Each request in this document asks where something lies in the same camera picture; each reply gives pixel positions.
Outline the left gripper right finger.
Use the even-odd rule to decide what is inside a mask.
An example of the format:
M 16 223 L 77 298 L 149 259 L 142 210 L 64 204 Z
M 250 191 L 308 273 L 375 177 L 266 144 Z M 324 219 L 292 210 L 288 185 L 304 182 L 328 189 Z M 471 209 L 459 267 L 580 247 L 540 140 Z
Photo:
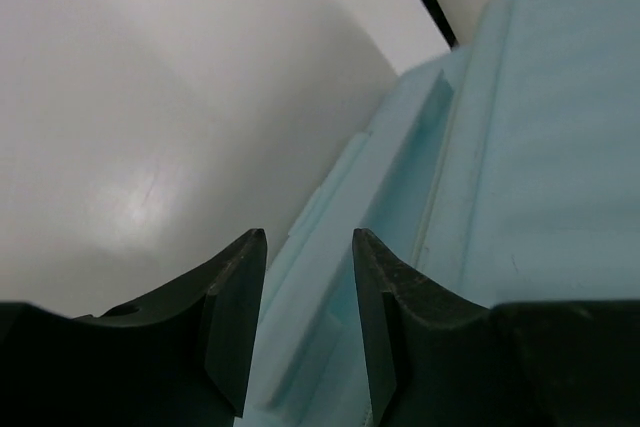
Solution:
M 485 308 L 401 261 L 372 231 L 352 252 L 377 426 L 635 426 L 639 304 Z

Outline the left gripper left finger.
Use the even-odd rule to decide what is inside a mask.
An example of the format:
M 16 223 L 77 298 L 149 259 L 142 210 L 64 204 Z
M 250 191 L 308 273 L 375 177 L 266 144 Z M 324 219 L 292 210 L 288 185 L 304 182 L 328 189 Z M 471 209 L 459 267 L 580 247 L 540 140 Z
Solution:
M 100 316 L 1 306 L 5 426 L 230 426 L 244 413 L 266 272 L 261 229 Z

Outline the light blue hard-shell suitcase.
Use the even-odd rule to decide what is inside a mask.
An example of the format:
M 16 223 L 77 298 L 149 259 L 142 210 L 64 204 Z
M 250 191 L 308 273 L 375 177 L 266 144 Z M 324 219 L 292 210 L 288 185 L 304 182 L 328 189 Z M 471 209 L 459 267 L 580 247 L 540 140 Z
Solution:
M 353 233 L 485 308 L 639 304 L 639 0 L 492 0 L 404 74 L 266 278 L 246 426 L 377 426 Z

